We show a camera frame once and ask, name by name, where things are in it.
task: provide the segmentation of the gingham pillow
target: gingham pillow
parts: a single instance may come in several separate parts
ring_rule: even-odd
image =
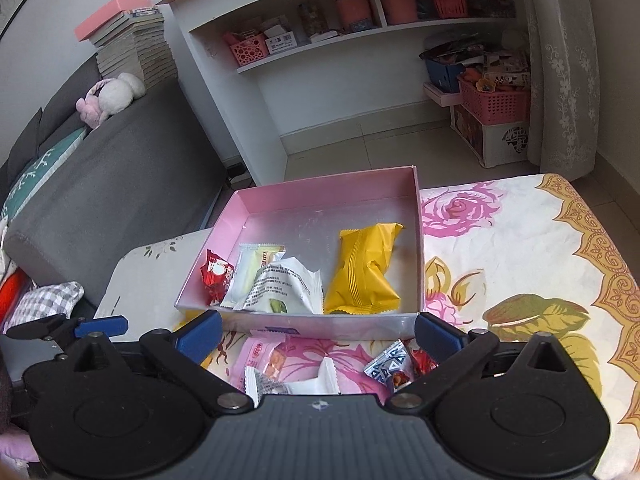
[[[41,286],[27,292],[4,324],[4,332],[12,326],[54,314],[64,314],[69,317],[83,294],[84,288],[78,282]]]

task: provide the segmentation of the pink bucket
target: pink bucket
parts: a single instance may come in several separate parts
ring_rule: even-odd
[[[389,25],[418,21],[418,8],[415,0],[381,0],[385,9],[386,22]]]
[[[335,6],[340,15],[340,22],[344,28],[349,28],[351,23],[371,19],[369,0],[336,0]]]

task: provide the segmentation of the white snack package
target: white snack package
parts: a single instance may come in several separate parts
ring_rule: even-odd
[[[318,368],[318,377],[305,381],[281,383],[268,378],[256,368],[244,368],[244,390],[257,408],[263,395],[338,395],[338,375],[334,360],[325,357]]]
[[[311,272],[296,258],[271,262],[258,271],[251,291],[234,310],[322,314],[320,271]]]
[[[242,304],[254,284],[258,270],[271,262],[281,260],[285,247],[278,244],[240,244],[239,251],[234,276],[220,306],[233,308],[238,303]]]

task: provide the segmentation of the stack of papers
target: stack of papers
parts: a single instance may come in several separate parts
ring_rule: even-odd
[[[98,70],[103,78],[129,72],[149,89],[177,77],[171,49],[164,40],[164,18],[157,7],[120,12],[89,39],[98,49]]]

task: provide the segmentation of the yellow snack package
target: yellow snack package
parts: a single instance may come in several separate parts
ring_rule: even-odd
[[[378,314],[400,306],[384,273],[400,224],[375,224],[340,231],[340,263],[324,298],[324,313]]]

